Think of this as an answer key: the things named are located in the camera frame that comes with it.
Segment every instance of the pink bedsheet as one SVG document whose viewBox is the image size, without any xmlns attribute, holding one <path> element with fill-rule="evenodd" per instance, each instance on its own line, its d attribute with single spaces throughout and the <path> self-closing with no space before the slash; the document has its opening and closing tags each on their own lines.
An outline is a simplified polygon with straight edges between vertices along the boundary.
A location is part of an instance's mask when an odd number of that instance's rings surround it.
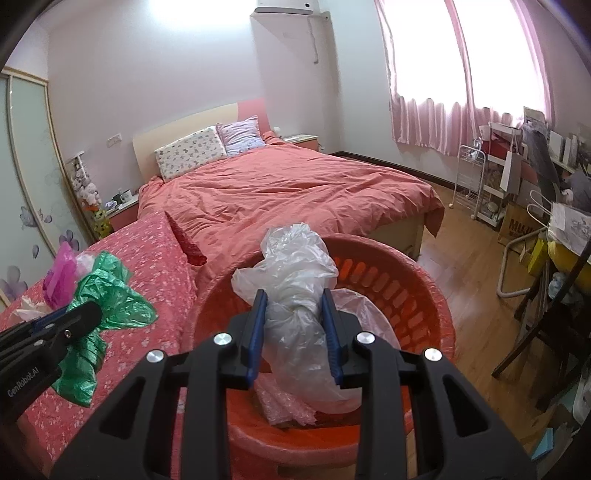
<svg viewBox="0 0 591 480">
<path fill-rule="evenodd" d="M 429 184 L 392 168 L 273 143 L 166 184 L 154 177 L 140 190 L 140 217 L 165 210 L 207 256 L 197 270 L 198 294 L 233 261 L 258 251 L 273 226 L 305 222 L 321 235 L 367 235 L 424 213 L 437 235 L 444 207 Z"/>
<path fill-rule="evenodd" d="M 90 408 L 78 407 L 59 397 L 51 388 L 27 410 L 39 443 L 55 460 L 80 427 L 115 386 L 152 349 L 169 355 L 180 352 L 185 321 L 195 301 L 191 270 L 163 213 L 149 215 L 92 245 L 87 252 L 107 250 L 120 258 L 134 274 L 129 286 L 156 308 L 158 320 L 151 326 L 108 330 L 101 336 L 109 347 Z M 43 300 L 40 280 L 25 295 Z M 8 326 L 20 299 L 0 314 L 0 331 Z"/>
</svg>

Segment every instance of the clear plastic bag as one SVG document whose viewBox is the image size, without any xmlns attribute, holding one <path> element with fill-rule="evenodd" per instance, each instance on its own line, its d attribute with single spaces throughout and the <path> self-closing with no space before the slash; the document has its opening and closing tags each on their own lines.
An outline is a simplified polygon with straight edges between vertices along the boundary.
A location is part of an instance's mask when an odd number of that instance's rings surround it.
<svg viewBox="0 0 591 480">
<path fill-rule="evenodd" d="M 321 237 L 305 223 L 272 229 L 261 251 L 263 261 L 234 272 L 232 288 L 251 305 L 259 288 L 267 292 L 263 357 L 277 385 L 318 411 L 357 409 L 361 392 L 335 384 L 318 321 L 322 292 L 339 274 Z"/>
</svg>

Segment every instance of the bubble wrap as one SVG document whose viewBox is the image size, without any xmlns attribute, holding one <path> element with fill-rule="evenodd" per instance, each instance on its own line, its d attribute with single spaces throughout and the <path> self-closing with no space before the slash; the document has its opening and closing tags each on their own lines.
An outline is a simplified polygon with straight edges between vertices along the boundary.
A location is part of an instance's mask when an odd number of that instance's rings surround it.
<svg viewBox="0 0 591 480">
<path fill-rule="evenodd" d="M 280 389 L 273 374 L 259 374 L 254 387 L 269 424 L 295 420 L 302 426 L 316 425 L 316 412 L 295 395 Z"/>
</svg>

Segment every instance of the wall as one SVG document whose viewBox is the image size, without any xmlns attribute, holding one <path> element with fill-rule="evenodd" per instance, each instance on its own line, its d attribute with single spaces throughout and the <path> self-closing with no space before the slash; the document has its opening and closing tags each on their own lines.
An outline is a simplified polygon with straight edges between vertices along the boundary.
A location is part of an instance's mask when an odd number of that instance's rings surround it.
<svg viewBox="0 0 591 480">
<path fill-rule="evenodd" d="M 569 36 L 550 12 L 528 1 L 554 99 L 554 130 L 561 135 L 578 131 L 577 123 L 591 127 L 591 75 Z"/>
<path fill-rule="evenodd" d="M 323 7 L 330 9 L 335 31 L 342 150 L 455 181 L 455 158 L 392 139 L 384 42 L 374 0 L 323 0 Z M 553 88 L 556 130 L 568 134 L 576 131 L 577 122 L 591 125 L 589 72 L 556 19 L 536 2 L 531 10 Z"/>
<path fill-rule="evenodd" d="M 192 13 L 181 0 L 88 1 L 73 14 L 76 2 L 49 12 L 50 102 L 62 154 L 86 151 L 103 200 L 143 184 L 134 135 L 238 100 L 264 97 L 271 125 L 337 149 L 334 54 L 320 19 L 314 65 L 306 19 L 251 18 L 254 0 L 202 0 Z M 117 133 L 123 141 L 107 148 Z"/>
<path fill-rule="evenodd" d="M 49 35 L 37 20 L 29 27 L 6 65 L 46 79 Z"/>
</svg>

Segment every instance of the purple pillow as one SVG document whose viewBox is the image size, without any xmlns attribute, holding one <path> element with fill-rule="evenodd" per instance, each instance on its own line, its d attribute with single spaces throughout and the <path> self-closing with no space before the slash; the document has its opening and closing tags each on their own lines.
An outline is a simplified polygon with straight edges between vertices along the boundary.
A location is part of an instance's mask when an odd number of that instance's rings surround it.
<svg viewBox="0 0 591 480">
<path fill-rule="evenodd" d="M 217 124 L 216 126 L 228 157 L 235 157 L 253 148 L 265 146 L 258 128 L 258 116 L 256 115 L 241 122 L 227 125 Z"/>
</svg>

